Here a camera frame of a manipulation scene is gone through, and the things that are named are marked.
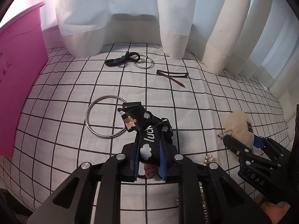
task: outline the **white curtain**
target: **white curtain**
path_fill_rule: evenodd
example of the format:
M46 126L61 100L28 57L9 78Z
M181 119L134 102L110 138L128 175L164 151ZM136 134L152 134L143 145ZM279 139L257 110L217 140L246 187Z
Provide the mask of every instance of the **white curtain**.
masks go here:
M216 75L255 75L292 122L299 22L285 0L15 0L0 26L40 1L48 48L87 57L108 43L158 43L174 59L188 49Z

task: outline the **black hair tie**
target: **black hair tie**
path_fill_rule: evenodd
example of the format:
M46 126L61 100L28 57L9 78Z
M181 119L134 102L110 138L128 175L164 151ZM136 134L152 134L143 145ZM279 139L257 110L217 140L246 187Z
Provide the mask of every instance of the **black hair tie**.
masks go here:
M138 56L138 58L133 59L131 57L133 55ZM123 55L121 58L105 60L105 65L108 66L108 67L113 67L113 66L118 66L119 64L125 63L126 61L137 62L139 60L140 60L140 55L137 52L127 51L126 54Z

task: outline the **silver key ring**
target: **silver key ring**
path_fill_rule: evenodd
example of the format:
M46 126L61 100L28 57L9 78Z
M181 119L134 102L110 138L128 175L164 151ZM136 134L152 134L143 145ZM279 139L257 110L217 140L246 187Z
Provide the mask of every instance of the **silver key ring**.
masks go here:
M143 57L146 57L146 58L150 59L150 62L151 62L150 66L148 66L148 67L142 67L142 66L140 66L140 65L137 65L135 61L133 62L134 65L137 66L138 68L141 68L141 69L149 69L149 68L152 68L152 66L154 65L154 61L153 61L148 55L140 55L140 56L143 56Z
M115 96L115 95L104 95L102 97L99 97L97 98L96 100L94 100L87 108L87 111L86 111L86 114L85 114L85 121L86 121L86 126L87 128L93 133L95 134L97 137L100 137L100 138L104 138L104 139L111 139L111 138L114 138L114 137L117 137L119 136L120 134L122 134L125 130L126 130L126 127L122 128L119 132L116 132L112 135L101 135L97 132L95 132L89 125L89 114L90 114L90 110L92 109L92 107L94 106L95 103L103 100L103 99L110 99L110 98L113 98L113 99L119 99L121 100L122 102L126 103L127 101L124 100L123 98L119 97L119 96Z

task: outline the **beige plush keychain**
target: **beige plush keychain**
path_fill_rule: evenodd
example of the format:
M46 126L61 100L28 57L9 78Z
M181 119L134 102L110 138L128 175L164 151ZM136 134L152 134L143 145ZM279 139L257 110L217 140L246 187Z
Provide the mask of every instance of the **beige plush keychain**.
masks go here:
M252 148L255 135L253 134L252 123L243 111L232 112L226 119L225 131L217 136L223 139L230 135L249 148Z

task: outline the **black lanyard strap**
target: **black lanyard strap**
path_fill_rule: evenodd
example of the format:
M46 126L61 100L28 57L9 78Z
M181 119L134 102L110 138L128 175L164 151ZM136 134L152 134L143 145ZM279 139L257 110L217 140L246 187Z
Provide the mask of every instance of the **black lanyard strap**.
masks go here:
M123 103L118 108L128 132L136 131L139 147L139 161L162 166L165 143L172 144L172 127L167 118L158 118L147 111L141 102Z
M136 55L137 59L133 59L131 56ZM121 58L105 60L105 65L108 67L118 66L119 64L125 63L126 61L137 62L140 60L140 55L137 52L127 51Z

